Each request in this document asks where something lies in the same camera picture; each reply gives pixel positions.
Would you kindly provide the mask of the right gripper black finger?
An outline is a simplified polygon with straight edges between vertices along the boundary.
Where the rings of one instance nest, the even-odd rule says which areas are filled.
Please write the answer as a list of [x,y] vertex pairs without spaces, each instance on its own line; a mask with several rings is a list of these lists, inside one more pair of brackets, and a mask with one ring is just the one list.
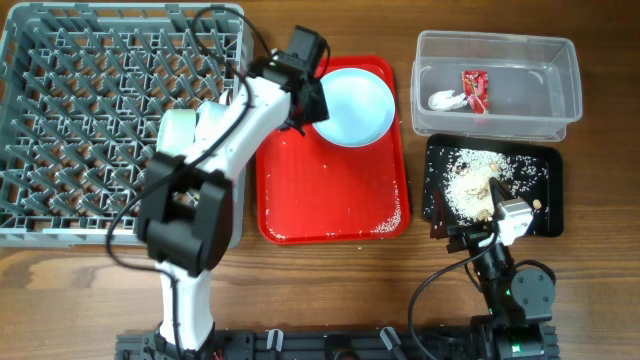
[[440,190],[435,190],[433,193],[431,215],[431,225],[433,228],[444,228],[457,224],[455,218],[450,216],[449,207]]
[[498,179],[491,177],[488,184],[493,203],[500,203],[502,201],[513,199],[513,194]]

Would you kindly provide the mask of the food scraps and rice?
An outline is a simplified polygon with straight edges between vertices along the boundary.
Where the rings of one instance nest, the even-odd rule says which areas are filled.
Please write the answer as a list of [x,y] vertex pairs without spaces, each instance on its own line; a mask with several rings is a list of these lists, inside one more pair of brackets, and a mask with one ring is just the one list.
[[547,176],[546,163],[530,156],[454,149],[446,163],[441,189],[455,220],[468,225],[486,220],[494,212],[488,184],[491,177],[515,197],[536,203],[539,201],[532,195],[546,183]]

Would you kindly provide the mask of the light blue plate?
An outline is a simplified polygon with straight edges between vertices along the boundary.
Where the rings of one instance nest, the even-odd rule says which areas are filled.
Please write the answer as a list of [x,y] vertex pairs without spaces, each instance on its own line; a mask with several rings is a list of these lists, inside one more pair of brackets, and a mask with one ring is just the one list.
[[321,79],[329,118],[313,124],[328,142],[364,147],[380,140],[396,115],[394,95],[374,73],[358,68],[332,71]]

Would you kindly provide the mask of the white napkin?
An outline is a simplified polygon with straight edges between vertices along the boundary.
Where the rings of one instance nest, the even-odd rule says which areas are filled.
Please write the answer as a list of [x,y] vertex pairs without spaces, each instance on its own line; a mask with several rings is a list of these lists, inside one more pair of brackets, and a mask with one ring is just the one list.
[[454,90],[438,91],[428,98],[427,104],[433,111],[446,112],[465,107],[467,96]]

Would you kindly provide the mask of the red snack wrapper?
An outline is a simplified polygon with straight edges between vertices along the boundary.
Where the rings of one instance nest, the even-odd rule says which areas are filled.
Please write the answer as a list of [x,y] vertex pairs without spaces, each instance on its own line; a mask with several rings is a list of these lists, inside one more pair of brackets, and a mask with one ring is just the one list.
[[462,72],[462,85],[466,100],[475,114],[488,114],[489,77],[486,71]]

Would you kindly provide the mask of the green bowl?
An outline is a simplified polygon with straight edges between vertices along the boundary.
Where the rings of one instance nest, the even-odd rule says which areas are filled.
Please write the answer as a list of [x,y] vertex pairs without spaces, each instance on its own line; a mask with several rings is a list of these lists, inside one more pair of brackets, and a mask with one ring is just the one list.
[[168,110],[160,121],[156,151],[171,156],[181,154],[194,142],[196,125],[195,110]]

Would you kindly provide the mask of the white plastic spoon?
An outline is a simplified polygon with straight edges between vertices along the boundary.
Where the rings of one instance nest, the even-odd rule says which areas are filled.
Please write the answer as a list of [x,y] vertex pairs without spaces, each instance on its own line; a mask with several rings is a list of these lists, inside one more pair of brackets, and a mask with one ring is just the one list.
[[229,106],[232,100],[233,100],[233,90],[224,90],[218,99],[218,103],[224,106]]

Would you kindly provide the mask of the light blue bowl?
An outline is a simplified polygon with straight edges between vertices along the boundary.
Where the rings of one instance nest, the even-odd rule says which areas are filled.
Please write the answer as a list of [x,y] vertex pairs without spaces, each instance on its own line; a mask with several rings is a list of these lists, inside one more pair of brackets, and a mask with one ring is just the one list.
[[197,109],[195,141],[210,146],[223,137],[233,120],[226,115],[228,105],[205,101]]

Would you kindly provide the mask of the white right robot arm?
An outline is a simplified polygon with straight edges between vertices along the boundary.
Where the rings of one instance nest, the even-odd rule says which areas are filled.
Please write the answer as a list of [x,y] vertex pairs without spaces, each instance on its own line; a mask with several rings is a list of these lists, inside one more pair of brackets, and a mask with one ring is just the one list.
[[486,315],[471,318],[463,336],[469,359],[550,359],[558,354],[545,323],[552,319],[556,277],[535,260],[517,262],[509,247],[526,235],[533,209],[497,179],[489,180],[494,212],[470,225],[447,219],[442,192],[434,193],[430,235],[448,240],[450,253],[466,252],[463,267],[481,292]]

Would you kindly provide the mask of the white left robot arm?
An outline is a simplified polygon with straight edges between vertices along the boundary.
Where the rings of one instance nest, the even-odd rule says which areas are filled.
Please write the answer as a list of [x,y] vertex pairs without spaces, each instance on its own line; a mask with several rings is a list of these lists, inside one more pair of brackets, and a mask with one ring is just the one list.
[[228,106],[205,102],[170,110],[163,141],[180,139],[177,125],[192,123],[176,152],[158,151],[146,171],[136,235],[163,280],[164,317],[156,333],[160,352],[175,359],[213,354],[211,272],[237,237],[234,189],[246,164],[275,130],[301,131],[327,119],[320,76],[326,60],[255,61]]

